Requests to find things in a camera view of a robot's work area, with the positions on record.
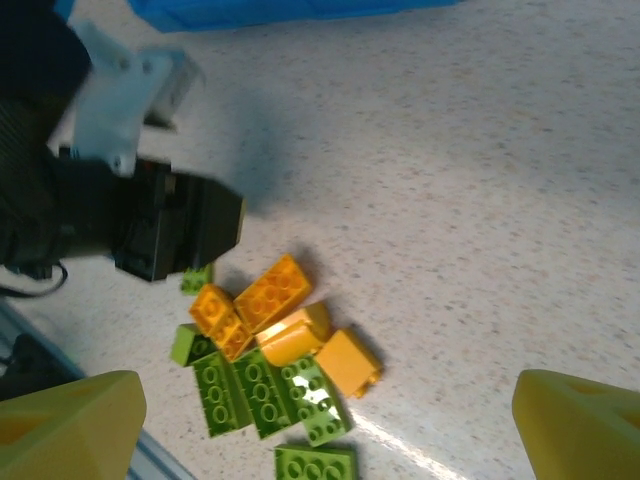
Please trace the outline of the right gripper black-yellow right finger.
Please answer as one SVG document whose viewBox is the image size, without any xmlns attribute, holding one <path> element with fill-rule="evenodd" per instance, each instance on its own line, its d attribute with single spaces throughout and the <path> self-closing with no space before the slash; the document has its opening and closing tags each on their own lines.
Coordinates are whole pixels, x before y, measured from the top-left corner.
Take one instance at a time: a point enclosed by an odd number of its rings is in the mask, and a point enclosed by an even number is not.
<svg viewBox="0 0 640 480">
<path fill-rule="evenodd" d="M 548 370 L 524 370 L 512 414 L 538 479 L 639 477 L 637 391 Z"/>
</svg>

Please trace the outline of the right gripper black-yellow left finger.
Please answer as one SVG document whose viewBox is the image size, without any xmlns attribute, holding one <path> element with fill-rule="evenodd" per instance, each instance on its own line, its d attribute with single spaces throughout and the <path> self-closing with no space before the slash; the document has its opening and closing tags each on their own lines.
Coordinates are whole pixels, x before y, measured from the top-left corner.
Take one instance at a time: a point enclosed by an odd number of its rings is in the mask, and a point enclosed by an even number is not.
<svg viewBox="0 0 640 480">
<path fill-rule="evenodd" d="M 112 371 L 1 403 L 3 479 L 124 479 L 146 416 L 138 374 Z"/>
</svg>

